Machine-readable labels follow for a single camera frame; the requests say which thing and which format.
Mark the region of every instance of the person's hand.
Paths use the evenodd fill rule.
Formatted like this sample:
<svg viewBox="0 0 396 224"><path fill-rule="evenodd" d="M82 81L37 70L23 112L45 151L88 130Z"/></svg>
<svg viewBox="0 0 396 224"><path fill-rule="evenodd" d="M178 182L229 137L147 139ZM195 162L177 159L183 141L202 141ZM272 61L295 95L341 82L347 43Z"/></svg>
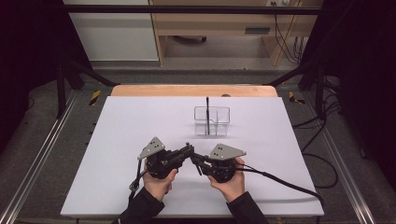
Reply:
<svg viewBox="0 0 396 224"><path fill-rule="evenodd" d="M154 178L149 173L143 175L145 189L158 200L163 201L163 196L172 189L172 181L175 179L177 169L173 169L164 179Z"/></svg>
<svg viewBox="0 0 396 224"><path fill-rule="evenodd" d="M236 162L245 164L245 162L237 157ZM236 165L238 168L243 168L243 165ZM235 171L233 178L226 183L219 183L213 176L208 176L210 184L213 188L218 189L224 196L227 203L232 202L237 197L245 193L245 176L242 171Z"/></svg>

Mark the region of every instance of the black sleeve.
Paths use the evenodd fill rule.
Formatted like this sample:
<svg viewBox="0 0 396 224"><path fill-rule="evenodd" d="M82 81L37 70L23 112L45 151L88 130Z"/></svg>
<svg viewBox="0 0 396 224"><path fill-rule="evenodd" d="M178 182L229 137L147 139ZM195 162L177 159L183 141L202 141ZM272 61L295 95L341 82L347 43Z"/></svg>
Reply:
<svg viewBox="0 0 396 224"><path fill-rule="evenodd" d="M262 210L248 192L227 203L227 206L238 224L268 224Z"/></svg>
<svg viewBox="0 0 396 224"><path fill-rule="evenodd" d="M143 224L157 216L165 207L145 188L129 199L128 208L112 224Z"/></svg>

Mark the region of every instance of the pen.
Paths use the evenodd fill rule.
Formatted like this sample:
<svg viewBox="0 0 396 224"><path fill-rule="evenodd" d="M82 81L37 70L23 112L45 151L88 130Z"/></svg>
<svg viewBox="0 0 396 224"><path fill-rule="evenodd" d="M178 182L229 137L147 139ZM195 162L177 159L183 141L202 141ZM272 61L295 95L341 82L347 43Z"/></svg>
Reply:
<svg viewBox="0 0 396 224"><path fill-rule="evenodd" d="M209 131L209 97L206 96L206 124L207 124L207 134L210 135Z"/></svg>

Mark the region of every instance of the person's arm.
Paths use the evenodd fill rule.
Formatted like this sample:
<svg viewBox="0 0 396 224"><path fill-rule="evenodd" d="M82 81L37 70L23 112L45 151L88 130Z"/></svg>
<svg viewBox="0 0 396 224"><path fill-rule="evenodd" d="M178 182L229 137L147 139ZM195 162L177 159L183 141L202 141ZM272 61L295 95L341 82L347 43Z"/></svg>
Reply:
<svg viewBox="0 0 396 224"><path fill-rule="evenodd" d="M172 189L176 173L176 169L172 170L165 179L143 175L145 187L129 199L128 208L112 224L144 224L157 216L165 207L163 196Z"/></svg>
<svg viewBox="0 0 396 224"><path fill-rule="evenodd" d="M235 158L238 164L245 162ZM226 183L219 183L212 176L208 176L211 186L218 189L227 201L227 206L238 224L268 224L262 210L245 191L245 176L242 171L236 171L233 178Z"/></svg>

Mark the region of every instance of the wall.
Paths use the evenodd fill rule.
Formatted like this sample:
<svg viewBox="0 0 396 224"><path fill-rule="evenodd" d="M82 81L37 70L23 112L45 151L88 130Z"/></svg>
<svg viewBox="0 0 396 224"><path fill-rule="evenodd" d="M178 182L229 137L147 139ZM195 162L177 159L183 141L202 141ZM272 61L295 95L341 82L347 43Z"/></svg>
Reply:
<svg viewBox="0 0 396 224"><path fill-rule="evenodd" d="M147 5L145 0L64 0L66 5ZM70 13L90 61L158 61L149 14Z"/></svg>

